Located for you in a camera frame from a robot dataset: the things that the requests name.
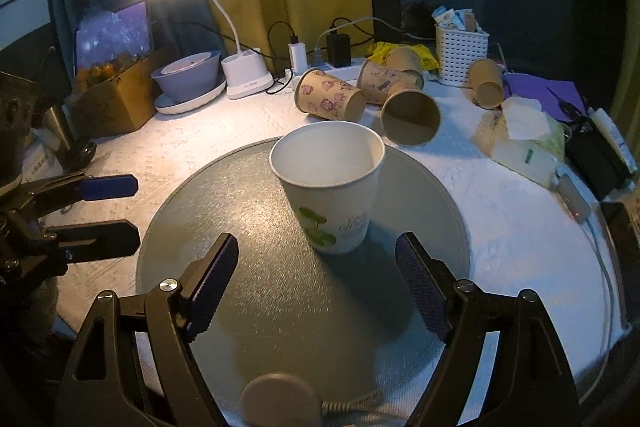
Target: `white plastic basket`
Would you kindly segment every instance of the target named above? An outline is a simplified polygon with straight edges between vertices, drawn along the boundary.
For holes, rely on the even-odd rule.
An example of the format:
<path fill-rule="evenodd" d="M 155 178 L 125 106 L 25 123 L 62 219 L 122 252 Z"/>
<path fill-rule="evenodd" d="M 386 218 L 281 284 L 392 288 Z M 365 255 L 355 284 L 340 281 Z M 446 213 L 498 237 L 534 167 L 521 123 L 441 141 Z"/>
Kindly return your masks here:
<path fill-rule="evenodd" d="M 446 30 L 436 25 L 436 53 L 440 62 L 438 81 L 446 86 L 471 87 L 469 66 L 478 58 L 486 58 L 489 34 Z"/>

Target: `lamp base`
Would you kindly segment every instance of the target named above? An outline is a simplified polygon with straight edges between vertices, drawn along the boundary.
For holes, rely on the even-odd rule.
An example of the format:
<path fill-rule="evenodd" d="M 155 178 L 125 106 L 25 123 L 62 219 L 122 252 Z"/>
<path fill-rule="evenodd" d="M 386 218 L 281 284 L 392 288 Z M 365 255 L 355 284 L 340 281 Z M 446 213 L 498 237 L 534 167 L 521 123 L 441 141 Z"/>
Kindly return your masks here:
<path fill-rule="evenodd" d="M 250 94 L 264 91 L 271 86 L 273 86 L 273 77 L 271 76 L 271 73 L 267 73 L 264 77 L 259 78 L 258 80 L 252 80 L 251 82 L 242 84 L 241 86 L 232 87 L 227 83 L 226 96 L 229 100 L 237 100 L 238 98 L 243 98 Z"/>
<path fill-rule="evenodd" d="M 254 50 L 223 59 L 222 69 L 226 76 L 226 95 L 231 100 L 265 90 L 273 84 L 264 59 Z"/>

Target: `round table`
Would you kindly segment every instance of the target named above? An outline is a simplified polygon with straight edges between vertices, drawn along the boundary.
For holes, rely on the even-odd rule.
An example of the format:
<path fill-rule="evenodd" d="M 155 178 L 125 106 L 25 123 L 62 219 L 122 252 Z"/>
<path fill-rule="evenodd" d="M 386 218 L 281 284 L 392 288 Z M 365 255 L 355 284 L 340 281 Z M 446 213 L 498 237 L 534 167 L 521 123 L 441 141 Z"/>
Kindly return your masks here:
<path fill-rule="evenodd" d="M 469 234 L 470 278 L 491 293 L 515 296 L 527 287 L 537 291 L 578 380 L 600 360 L 608 321 L 606 286 L 588 236 L 557 195 L 498 165 L 483 152 L 494 112 L 476 107 L 466 89 L 428 82 L 424 90 L 438 102 L 442 126 L 429 144 L 402 150 L 435 174 L 458 205 Z M 377 129 L 379 109 L 368 106 L 360 123 Z M 241 100 L 229 100 L 223 94 L 194 112 L 156 114 L 137 132 L 98 140 L 96 158 L 87 169 L 94 176 L 132 173 L 140 182 L 137 195 L 77 203 L 65 215 L 57 212 L 47 217 L 47 225 L 129 219 L 143 237 L 164 200 L 194 172 L 232 150 L 314 121 L 318 120 L 295 108 L 289 89 Z M 584 185 L 577 185 L 588 201 L 595 201 Z M 613 280 L 602 229 L 591 219 Z M 61 317 L 77 331 L 101 290 L 133 295 L 136 262 L 137 255 L 71 265 L 59 279 Z M 622 334 L 616 295 L 612 342 Z M 489 334 L 461 421 L 480 412 L 496 348 L 497 335 Z M 148 384 L 157 388 L 148 346 L 142 343 L 140 351 Z M 423 368 L 398 396 L 388 397 L 394 410 L 411 412 L 436 362 L 437 358 Z"/>

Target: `white tissue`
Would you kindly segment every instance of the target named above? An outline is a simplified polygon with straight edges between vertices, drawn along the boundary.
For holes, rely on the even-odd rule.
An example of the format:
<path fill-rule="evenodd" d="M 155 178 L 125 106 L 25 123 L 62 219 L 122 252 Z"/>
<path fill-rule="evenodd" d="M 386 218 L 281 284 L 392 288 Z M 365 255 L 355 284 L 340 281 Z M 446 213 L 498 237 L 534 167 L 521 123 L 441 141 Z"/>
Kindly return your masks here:
<path fill-rule="evenodd" d="M 551 134 L 538 100 L 512 96 L 502 102 L 502 112 L 512 140 L 543 140 Z"/>

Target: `white plate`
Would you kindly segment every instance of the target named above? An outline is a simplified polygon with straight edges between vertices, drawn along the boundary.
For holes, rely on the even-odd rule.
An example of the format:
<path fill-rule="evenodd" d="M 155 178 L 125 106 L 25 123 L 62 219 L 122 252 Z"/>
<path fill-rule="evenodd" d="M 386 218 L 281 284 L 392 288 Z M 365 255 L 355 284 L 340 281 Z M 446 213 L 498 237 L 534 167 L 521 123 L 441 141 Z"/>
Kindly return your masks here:
<path fill-rule="evenodd" d="M 206 103 L 211 102 L 215 97 L 217 97 L 226 87 L 226 82 L 222 82 L 215 89 L 206 92 L 203 95 L 200 95 L 189 102 L 175 103 L 172 99 L 170 99 L 167 95 L 162 93 L 156 99 L 156 109 L 158 112 L 162 114 L 180 114 L 187 111 L 193 111 L 199 107 L 202 107 Z"/>

